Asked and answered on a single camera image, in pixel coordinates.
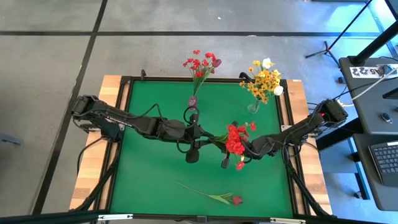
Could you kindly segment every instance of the flower stem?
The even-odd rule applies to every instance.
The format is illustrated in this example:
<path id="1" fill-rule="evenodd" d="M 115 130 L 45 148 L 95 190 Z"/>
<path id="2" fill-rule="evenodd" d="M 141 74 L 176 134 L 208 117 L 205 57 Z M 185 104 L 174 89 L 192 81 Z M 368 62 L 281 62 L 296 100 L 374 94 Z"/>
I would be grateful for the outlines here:
<path id="1" fill-rule="evenodd" d="M 188 187 L 188 186 L 186 186 L 186 185 L 183 185 L 183 184 L 181 184 L 180 182 L 176 182 L 176 184 L 179 184 L 179 185 L 181 185 L 182 187 L 185 187 L 186 189 L 189 189 L 189 190 L 191 190 L 191 191 L 193 191 L 193 192 L 196 192 L 196 193 L 198 193 L 198 194 L 202 194 L 202 195 L 209 196 L 208 194 L 205 194 L 205 193 L 203 193 L 203 192 L 200 192 L 200 191 L 197 191 L 197 190 L 195 190 L 195 189 L 192 189 L 192 188 L 190 188 L 190 187 Z"/>

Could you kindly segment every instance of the wooden table frame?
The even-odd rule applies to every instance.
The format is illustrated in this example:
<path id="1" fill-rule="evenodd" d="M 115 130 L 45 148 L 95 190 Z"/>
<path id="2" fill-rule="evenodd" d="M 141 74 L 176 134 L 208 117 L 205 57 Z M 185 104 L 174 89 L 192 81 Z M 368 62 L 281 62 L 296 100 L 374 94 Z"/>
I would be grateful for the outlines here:
<path id="1" fill-rule="evenodd" d="M 104 76 L 98 98 L 111 106 L 125 110 L 129 107 L 129 102 L 126 101 L 131 92 L 130 82 L 133 81 L 134 80 L 132 77 L 106 75 Z M 298 123 L 308 116 L 307 101 L 304 95 L 303 83 L 301 80 L 281 80 L 281 85 L 285 88 L 285 94 L 277 97 L 277 106 L 281 111 L 279 115 L 279 121 L 281 124 L 286 125 Z M 99 131 L 89 133 L 86 144 L 93 142 L 100 136 L 101 133 Z M 316 145 L 314 138 L 309 138 L 308 142 Z M 81 160 L 80 171 L 76 180 L 70 209 L 77 208 L 79 205 L 81 205 L 84 199 L 86 199 L 90 192 L 95 188 L 99 179 L 112 163 L 115 153 L 117 152 L 116 149 L 119 147 L 118 145 L 118 143 L 107 143 L 106 141 L 101 140 L 85 151 Z M 331 214 L 331 207 L 326 190 L 325 180 L 323 178 L 318 151 L 312 146 L 304 144 L 302 146 L 300 156 L 292 159 L 292 163 L 297 170 L 298 175 L 303 177 L 305 185 L 315 200 L 321 205 L 322 209 Z M 112 175 L 112 177 L 109 178 L 100 193 L 100 197 L 98 197 L 97 200 L 95 200 L 95 202 L 91 205 L 90 210 L 109 208 L 110 200 L 108 199 L 113 192 L 112 185 L 110 183 L 113 182 L 114 179 L 115 175 Z M 296 214 L 315 215 L 308 203 L 305 203 L 298 186 L 294 182 L 290 181 L 289 185 L 294 185 L 294 187 L 289 187 L 295 195 L 294 197 L 291 197 L 292 205 L 293 203 L 297 205 L 293 206 L 293 212 Z"/>

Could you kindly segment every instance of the keyboard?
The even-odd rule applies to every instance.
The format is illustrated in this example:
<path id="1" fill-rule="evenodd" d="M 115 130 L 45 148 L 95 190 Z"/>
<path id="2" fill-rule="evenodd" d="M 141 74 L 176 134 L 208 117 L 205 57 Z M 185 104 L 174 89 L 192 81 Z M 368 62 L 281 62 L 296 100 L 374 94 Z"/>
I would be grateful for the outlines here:
<path id="1" fill-rule="evenodd" d="M 398 187 L 398 141 L 369 146 L 381 183 Z"/>

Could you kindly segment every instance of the white flower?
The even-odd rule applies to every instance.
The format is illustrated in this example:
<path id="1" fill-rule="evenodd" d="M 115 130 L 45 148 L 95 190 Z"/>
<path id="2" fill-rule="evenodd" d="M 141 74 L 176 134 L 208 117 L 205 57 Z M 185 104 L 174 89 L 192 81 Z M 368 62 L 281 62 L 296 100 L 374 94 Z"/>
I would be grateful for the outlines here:
<path id="1" fill-rule="evenodd" d="M 262 67 L 265 69 L 271 68 L 273 66 L 273 63 L 271 62 L 270 58 L 266 58 L 262 61 Z"/>
<path id="2" fill-rule="evenodd" d="M 276 96 L 281 95 L 283 92 L 284 92 L 284 88 L 281 87 L 281 86 L 277 86 L 277 87 L 274 88 L 274 94 Z"/>

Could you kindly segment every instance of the yellow flower bouquet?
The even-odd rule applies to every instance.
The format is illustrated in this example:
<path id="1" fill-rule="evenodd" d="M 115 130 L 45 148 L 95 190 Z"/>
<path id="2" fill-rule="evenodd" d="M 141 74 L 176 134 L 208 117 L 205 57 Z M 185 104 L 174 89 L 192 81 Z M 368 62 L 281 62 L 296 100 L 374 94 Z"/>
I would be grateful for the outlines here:
<path id="1" fill-rule="evenodd" d="M 249 71 L 254 76 L 254 83 L 246 83 L 242 81 L 239 85 L 243 88 L 247 88 L 251 91 L 256 99 L 253 105 L 248 106 L 248 110 L 252 113 L 257 113 L 259 110 L 260 101 L 263 103 L 268 103 L 268 99 L 274 95 L 281 95 L 283 93 L 283 87 L 279 85 L 280 83 L 280 72 L 278 70 L 271 71 L 271 66 L 275 65 L 271 62 L 269 58 L 262 61 L 253 61 L 253 65 L 256 68 L 257 75 L 254 74 L 254 68 L 250 67 Z"/>

